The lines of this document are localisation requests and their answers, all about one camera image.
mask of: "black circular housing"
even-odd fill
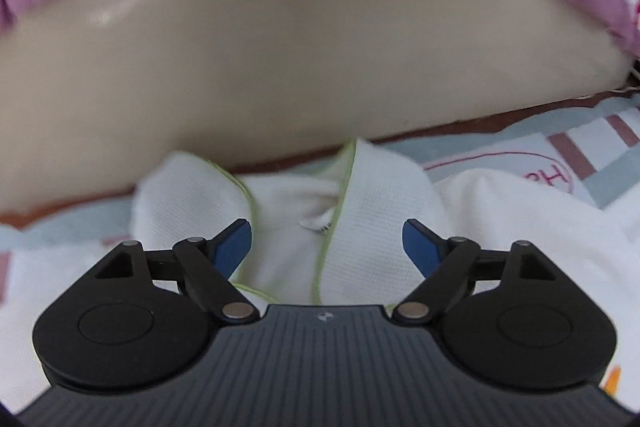
[[[471,296],[443,318],[442,340],[459,363],[492,383],[536,392],[582,384],[605,370],[616,332],[580,290],[566,289],[522,281]]]
[[[146,387],[183,371],[208,345],[209,320],[187,297],[127,279],[101,283],[72,287],[36,322],[33,346],[54,383]]]

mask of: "brown wooden edge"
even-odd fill
[[[625,89],[620,91],[606,91],[592,96],[583,98],[572,98],[571,100],[562,100],[561,102],[546,103],[544,105],[537,105],[535,107],[527,107],[525,109],[504,112],[500,114],[494,114],[483,118],[476,118],[475,120],[456,121],[445,125],[439,125],[436,127],[430,127],[427,129],[420,129],[411,132],[404,132],[400,134],[393,134],[382,138],[372,140],[374,143],[387,143],[398,140],[404,140],[408,138],[424,137],[424,136],[442,136],[442,135],[454,135],[465,133],[496,133],[500,132],[508,126],[525,120],[530,116],[541,114],[543,112],[551,111],[554,109],[560,109],[565,107],[594,107],[596,104],[605,100],[606,98],[630,98],[633,94],[639,92],[640,89]],[[327,147],[320,150],[314,150],[294,156],[288,156],[277,160],[269,160],[266,162],[244,164],[230,169],[233,174],[257,174],[261,172],[277,172],[283,169],[291,168],[302,163],[310,162],[313,160],[319,160],[328,156],[334,155],[340,150],[340,145]],[[18,230],[28,227],[34,221],[49,216],[50,214],[59,212],[75,206],[76,204],[90,203],[106,198],[116,198],[120,196],[127,196],[132,194],[134,187],[129,187],[124,190],[118,190],[114,192],[94,194],[86,198],[59,201],[44,206],[38,206],[26,213],[13,213],[0,215],[0,223],[10,225]]]

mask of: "folded cloth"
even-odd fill
[[[132,235],[169,248],[190,235],[211,237],[238,217],[251,222],[254,244],[232,278],[297,304],[397,303],[422,279],[402,249],[410,217],[485,248],[509,250],[529,239],[616,325],[607,388],[640,409],[639,251],[606,211],[500,171],[472,169],[433,185],[408,158],[357,141],[307,176],[234,179],[174,153],[139,185]]]

